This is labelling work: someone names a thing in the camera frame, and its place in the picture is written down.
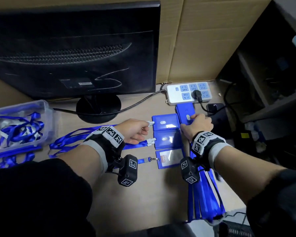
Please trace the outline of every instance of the yellow sticky note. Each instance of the yellow sticky note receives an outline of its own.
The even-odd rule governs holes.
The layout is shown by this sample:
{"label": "yellow sticky note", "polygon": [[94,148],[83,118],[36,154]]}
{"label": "yellow sticky note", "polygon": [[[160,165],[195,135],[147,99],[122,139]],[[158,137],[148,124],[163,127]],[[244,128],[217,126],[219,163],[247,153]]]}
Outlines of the yellow sticky note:
{"label": "yellow sticky note", "polygon": [[241,138],[248,139],[248,138],[250,138],[250,135],[249,135],[249,133],[241,133]]}

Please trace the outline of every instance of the person's left hand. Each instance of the person's left hand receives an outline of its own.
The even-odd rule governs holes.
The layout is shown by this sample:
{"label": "person's left hand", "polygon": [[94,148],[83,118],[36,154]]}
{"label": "person's left hand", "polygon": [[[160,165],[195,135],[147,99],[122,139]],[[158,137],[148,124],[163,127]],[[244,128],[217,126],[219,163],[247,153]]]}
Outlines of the person's left hand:
{"label": "person's left hand", "polygon": [[144,141],[144,135],[148,135],[149,123],[137,119],[128,119],[115,128],[124,136],[125,143],[137,145]]}

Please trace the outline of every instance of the power strip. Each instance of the power strip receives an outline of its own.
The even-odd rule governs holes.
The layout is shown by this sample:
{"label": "power strip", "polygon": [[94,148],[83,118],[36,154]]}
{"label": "power strip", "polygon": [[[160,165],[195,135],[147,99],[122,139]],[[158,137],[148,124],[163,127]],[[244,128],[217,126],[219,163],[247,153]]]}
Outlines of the power strip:
{"label": "power strip", "polygon": [[208,102],[212,99],[209,85],[204,82],[181,83],[167,86],[166,103],[176,105],[179,103],[197,103],[197,100],[192,97],[192,92],[199,90],[202,93],[203,102]]}

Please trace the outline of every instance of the black shirt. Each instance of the black shirt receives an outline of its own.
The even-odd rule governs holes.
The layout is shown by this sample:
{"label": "black shirt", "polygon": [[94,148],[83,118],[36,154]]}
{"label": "black shirt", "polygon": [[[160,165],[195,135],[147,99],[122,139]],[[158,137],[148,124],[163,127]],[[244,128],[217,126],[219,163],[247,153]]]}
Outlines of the black shirt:
{"label": "black shirt", "polygon": [[[92,189],[60,159],[0,169],[0,235],[95,236]],[[296,171],[284,170],[249,201],[256,236],[296,236]]]}

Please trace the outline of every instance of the plastic container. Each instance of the plastic container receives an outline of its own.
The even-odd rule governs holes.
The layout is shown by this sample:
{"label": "plastic container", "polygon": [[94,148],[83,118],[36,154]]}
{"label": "plastic container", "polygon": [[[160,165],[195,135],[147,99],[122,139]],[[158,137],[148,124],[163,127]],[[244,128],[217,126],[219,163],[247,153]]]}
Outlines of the plastic container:
{"label": "plastic container", "polygon": [[54,111],[49,108],[48,102],[45,100],[36,100],[28,103],[2,107],[0,108],[0,116],[26,117],[35,111],[41,114],[39,120],[45,124],[44,128],[41,130],[43,136],[39,140],[19,144],[13,147],[4,148],[0,146],[0,155],[8,156],[9,154],[16,155],[33,151],[54,141],[56,137]]}

